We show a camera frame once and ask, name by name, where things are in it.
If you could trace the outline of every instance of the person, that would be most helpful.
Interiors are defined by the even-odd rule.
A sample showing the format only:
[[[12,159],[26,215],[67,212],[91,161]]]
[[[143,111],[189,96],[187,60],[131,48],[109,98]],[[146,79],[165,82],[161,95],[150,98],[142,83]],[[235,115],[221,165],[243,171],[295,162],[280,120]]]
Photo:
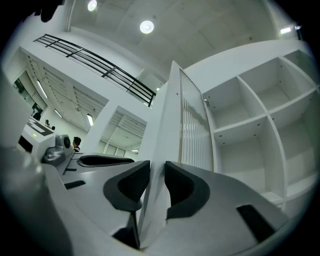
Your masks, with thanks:
[[[80,142],[81,142],[81,139],[79,137],[73,137],[73,142],[72,142],[72,146],[73,146],[73,150],[75,152],[79,152],[80,151]]]
[[[50,124],[49,124],[49,120],[48,120],[48,119],[46,119],[46,120],[44,121],[44,125],[50,128]]]
[[[40,118],[41,118],[40,113],[39,113],[39,112],[35,113],[35,114],[33,115],[33,118],[34,118],[35,120],[37,120],[37,121],[40,121]]]

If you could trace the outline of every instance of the fluorescent light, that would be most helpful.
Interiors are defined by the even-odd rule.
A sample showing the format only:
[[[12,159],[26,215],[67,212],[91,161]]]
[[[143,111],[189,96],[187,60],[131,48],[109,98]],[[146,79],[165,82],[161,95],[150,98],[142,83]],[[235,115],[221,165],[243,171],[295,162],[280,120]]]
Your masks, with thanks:
[[[87,117],[88,120],[89,120],[89,124],[90,124],[91,126],[93,126],[93,125],[94,125],[94,120],[93,120],[93,118],[92,118],[92,115],[87,114],[86,117]]]
[[[41,83],[39,82],[39,80],[37,80],[37,83],[38,83],[42,93],[44,94],[44,96],[48,99],[48,96],[46,95],[45,90],[42,88]]]
[[[291,28],[290,28],[290,27],[286,27],[286,28],[281,29],[281,30],[280,30],[280,33],[281,33],[281,34],[284,34],[284,33],[290,32],[290,31],[291,31]]]
[[[154,30],[154,24],[150,20],[145,20],[140,24],[140,30],[142,33],[149,34]]]
[[[56,111],[56,110],[54,110],[58,115],[59,115],[59,117],[61,117],[62,118],[62,116],[59,114],[59,112],[58,111]]]
[[[88,3],[88,10],[89,10],[90,12],[92,12],[94,9],[97,8],[97,5],[98,5],[98,3],[97,3],[96,0],[91,0],[91,1]]]

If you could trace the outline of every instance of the ceiling light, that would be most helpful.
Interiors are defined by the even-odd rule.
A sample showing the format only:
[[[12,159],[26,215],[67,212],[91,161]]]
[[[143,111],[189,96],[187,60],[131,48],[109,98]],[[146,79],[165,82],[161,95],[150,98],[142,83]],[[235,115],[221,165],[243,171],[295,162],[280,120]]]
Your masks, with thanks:
[[[44,96],[48,99],[48,96],[46,95],[45,90],[42,88],[41,83],[39,82],[39,80],[37,80],[37,83],[38,83],[42,93],[44,94]]]
[[[290,32],[290,31],[291,31],[291,28],[290,28],[290,27],[286,27],[286,28],[281,29],[281,30],[280,30],[280,33],[281,33],[281,34],[284,34],[284,33]]]
[[[54,110],[58,115],[59,115],[59,117],[61,117],[62,118],[62,116],[59,114],[59,112],[58,111],[56,111],[56,110]]]
[[[92,12],[94,9],[97,8],[97,5],[98,5],[98,3],[97,3],[96,0],[91,0],[91,1],[88,3],[88,10],[89,10],[90,12]]]
[[[149,34],[154,30],[154,24],[150,20],[145,20],[140,24],[140,30],[142,33]]]
[[[93,126],[93,125],[94,125],[94,119],[92,118],[92,115],[87,114],[86,117],[87,117],[88,120],[89,120],[89,124],[90,124],[91,126]]]

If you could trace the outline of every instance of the white shelving unit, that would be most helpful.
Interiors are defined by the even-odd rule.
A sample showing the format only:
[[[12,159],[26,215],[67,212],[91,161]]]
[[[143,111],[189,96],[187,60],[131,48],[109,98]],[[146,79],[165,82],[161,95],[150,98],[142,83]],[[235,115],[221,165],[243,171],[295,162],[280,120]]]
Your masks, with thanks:
[[[264,110],[247,85],[234,77],[204,94],[212,112],[215,129],[248,121]]]
[[[320,94],[309,58],[295,51],[204,93],[214,172],[242,181],[290,217],[302,212],[320,170]]]
[[[267,110],[272,110],[301,96],[313,86],[285,58],[275,58],[240,77],[258,95]]]
[[[293,51],[284,57],[302,69],[316,85],[320,84],[317,62],[313,57],[300,50]]]

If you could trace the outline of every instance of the black metal railing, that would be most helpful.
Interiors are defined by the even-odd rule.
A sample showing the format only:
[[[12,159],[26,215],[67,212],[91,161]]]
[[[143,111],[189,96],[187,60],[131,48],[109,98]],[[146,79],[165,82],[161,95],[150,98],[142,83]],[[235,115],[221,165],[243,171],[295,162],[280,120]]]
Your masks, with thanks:
[[[39,37],[34,40],[34,42],[39,42],[45,45],[46,48],[51,48],[54,51],[64,54],[67,58],[72,58],[77,63],[84,64],[93,72],[101,75],[101,77],[113,81],[138,100],[145,102],[148,107],[150,107],[151,102],[156,95],[142,82],[117,65],[75,43],[49,34]]]

